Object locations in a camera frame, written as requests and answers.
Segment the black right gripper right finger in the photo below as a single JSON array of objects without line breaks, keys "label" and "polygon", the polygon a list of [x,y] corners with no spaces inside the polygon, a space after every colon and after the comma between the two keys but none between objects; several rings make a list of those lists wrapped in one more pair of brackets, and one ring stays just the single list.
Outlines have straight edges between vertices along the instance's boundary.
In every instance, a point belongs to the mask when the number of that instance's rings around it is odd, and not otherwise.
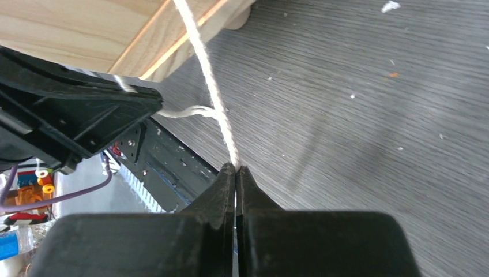
[{"label": "black right gripper right finger", "polygon": [[399,223],[375,211],[287,211],[236,174],[240,276],[419,276]]}]

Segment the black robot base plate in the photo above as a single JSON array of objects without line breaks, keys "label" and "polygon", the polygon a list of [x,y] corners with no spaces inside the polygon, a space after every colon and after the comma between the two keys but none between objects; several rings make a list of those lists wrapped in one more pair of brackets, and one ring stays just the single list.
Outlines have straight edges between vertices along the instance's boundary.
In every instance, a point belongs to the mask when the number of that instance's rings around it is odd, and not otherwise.
[{"label": "black robot base plate", "polygon": [[218,170],[153,119],[119,137],[106,153],[150,212],[177,213],[211,186]]}]

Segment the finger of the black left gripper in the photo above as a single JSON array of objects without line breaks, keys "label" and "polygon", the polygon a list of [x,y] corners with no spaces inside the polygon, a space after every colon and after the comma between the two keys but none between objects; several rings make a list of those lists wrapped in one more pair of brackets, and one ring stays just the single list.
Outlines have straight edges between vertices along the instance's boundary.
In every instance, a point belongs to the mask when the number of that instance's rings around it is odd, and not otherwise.
[{"label": "finger of the black left gripper", "polygon": [[39,158],[72,173],[162,107],[152,88],[118,83],[1,48],[1,170]]}]

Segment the pink unicorn print cushion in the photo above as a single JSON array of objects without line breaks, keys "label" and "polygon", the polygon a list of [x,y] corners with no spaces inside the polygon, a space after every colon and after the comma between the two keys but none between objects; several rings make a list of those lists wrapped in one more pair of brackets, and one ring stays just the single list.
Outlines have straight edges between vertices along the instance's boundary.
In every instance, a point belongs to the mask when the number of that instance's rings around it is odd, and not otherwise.
[{"label": "pink unicorn print cushion", "polygon": [[229,152],[230,161],[234,165],[234,167],[238,169],[242,165],[239,157],[239,151],[235,144],[230,120],[228,119],[225,104],[221,98],[221,92],[213,74],[212,65],[209,61],[209,56],[205,43],[201,39],[198,25],[194,20],[194,14],[186,1],[174,1],[174,4],[186,27],[188,40],[194,47],[195,54],[199,60],[201,70],[205,78],[206,86],[210,94],[210,99],[213,104],[213,108],[204,106],[193,106],[180,112],[160,110],[158,114],[169,118],[183,118],[196,114],[199,114],[203,117],[214,118],[219,123],[224,142]]}]

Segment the wooden slatted pet bed frame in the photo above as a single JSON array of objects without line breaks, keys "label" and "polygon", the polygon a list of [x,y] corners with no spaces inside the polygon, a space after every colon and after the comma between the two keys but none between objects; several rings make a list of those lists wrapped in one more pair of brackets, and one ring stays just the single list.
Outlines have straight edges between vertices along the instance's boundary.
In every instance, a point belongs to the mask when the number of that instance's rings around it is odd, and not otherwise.
[{"label": "wooden slatted pet bed frame", "polygon": [[173,1],[2,1],[1,45],[152,82],[163,81],[194,55]]}]

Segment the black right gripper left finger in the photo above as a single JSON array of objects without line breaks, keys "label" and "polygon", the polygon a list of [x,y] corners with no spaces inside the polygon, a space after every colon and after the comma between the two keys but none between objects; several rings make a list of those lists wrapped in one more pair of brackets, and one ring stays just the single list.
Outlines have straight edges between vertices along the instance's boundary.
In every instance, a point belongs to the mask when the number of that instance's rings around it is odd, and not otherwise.
[{"label": "black right gripper left finger", "polygon": [[180,212],[74,214],[42,240],[29,276],[231,276],[234,166]]}]

